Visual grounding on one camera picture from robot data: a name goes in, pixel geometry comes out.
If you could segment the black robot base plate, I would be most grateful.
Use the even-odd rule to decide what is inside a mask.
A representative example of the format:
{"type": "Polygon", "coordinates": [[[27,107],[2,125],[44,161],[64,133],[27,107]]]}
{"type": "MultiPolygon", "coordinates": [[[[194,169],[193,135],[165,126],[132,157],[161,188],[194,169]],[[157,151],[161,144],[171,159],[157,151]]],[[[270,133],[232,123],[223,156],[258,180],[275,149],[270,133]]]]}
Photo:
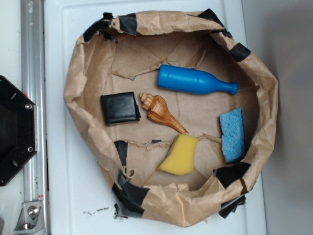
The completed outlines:
{"type": "Polygon", "coordinates": [[[6,186],[37,152],[36,105],[0,77],[0,185],[6,186]]]}

